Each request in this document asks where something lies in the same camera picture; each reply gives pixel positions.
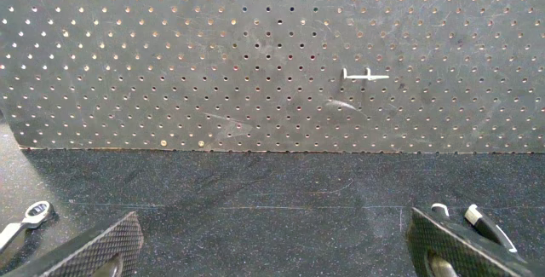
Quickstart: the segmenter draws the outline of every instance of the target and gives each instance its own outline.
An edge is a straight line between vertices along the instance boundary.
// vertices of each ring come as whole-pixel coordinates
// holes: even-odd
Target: gray pegboard
[[[545,0],[0,3],[23,147],[545,151]]]

